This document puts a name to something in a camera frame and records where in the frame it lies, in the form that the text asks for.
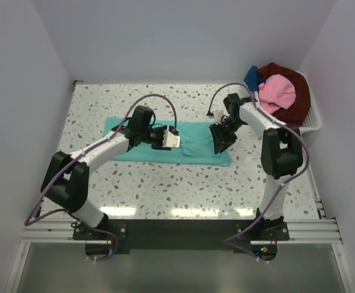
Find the gray floor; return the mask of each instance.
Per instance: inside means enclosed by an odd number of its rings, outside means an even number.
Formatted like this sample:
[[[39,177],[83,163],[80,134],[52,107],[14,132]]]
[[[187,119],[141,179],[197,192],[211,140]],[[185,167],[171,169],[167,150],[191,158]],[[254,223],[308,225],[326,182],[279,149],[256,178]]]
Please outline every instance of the gray floor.
[[[331,245],[280,245],[269,265],[231,251],[135,250],[94,265],[83,244],[35,244],[19,292],[344,292]]]

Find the white wall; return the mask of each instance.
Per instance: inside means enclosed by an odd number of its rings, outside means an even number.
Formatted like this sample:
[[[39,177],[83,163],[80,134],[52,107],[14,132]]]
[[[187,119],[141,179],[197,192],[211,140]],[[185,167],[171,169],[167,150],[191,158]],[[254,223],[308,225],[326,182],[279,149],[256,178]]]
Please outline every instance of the white wall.
[[[70,78],[29,0],[0,0],[0,292],[55,152]]]
[[[75,79],[222,82],[299,68],[336,0],[33,2]]]
[[[302,70],[324,124],[309,137],[313,171],[325,210],[339,221],[355,278],[355,0],[338,1]]]

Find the speckled table surface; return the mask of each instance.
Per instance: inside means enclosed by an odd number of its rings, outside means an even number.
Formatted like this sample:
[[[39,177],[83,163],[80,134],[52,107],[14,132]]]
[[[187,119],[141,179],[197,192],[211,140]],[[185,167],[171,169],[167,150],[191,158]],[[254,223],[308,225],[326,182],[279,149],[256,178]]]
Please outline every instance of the speckled table surface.
[[[205,114],[219,84],[77,85],[59,149],[72,152],[102,136],[106,117],[123,117],[142,95],[166,95],[178,121],[211,121]],[[247,96],[239,86],[222,90],[213,109],[223,109],[228,93]],[[157,119],[172,120],[170,106],[159,98],[143,100]],[[253,219],[265,186],[260,165],[261,137],[250,126],[236,133],[230,167],[110,161],[89,180],[89,198],[110,218],[131,219]],[[308,173],[290,183],[285,219],[318,219],[315,192]],[[57,208],[45,199],[42,213]],[[68,217],[54,214],[51,217]]]

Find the maroon towel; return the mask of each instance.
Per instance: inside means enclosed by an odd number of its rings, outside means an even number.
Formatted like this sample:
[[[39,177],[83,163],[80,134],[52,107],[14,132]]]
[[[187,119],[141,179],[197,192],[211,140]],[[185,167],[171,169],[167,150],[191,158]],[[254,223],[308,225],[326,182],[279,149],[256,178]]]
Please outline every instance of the maroon towel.
[[[310,109],[310,92],[305,78],[294,70],[282,67],[274,62],[257,70],[265,79],[275,74],[287,78],[295,88],[295,102],[287,110],[280,108],[273,113],[273,116],[286,124],[302,126]]]

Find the teal towel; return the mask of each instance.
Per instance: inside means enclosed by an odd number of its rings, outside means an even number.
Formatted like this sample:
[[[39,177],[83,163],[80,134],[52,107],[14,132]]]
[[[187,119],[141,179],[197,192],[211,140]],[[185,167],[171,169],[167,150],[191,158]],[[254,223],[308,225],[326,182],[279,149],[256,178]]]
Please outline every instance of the teal towel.
[[[108,117],[105,122],[105,136],[112,127],[119,125],[121,118]],[[173,121],[157,120],[162,125],[173,125]],[[202,164],[227,166],[232,164],[228,150],[214,154],[213,136],[209,122],[177,122],[181,137],[180,148],[170,151],[153,150],[149,144],[142,143],[136,148],[113,158],[114,161],[155,162],[170,164]]]

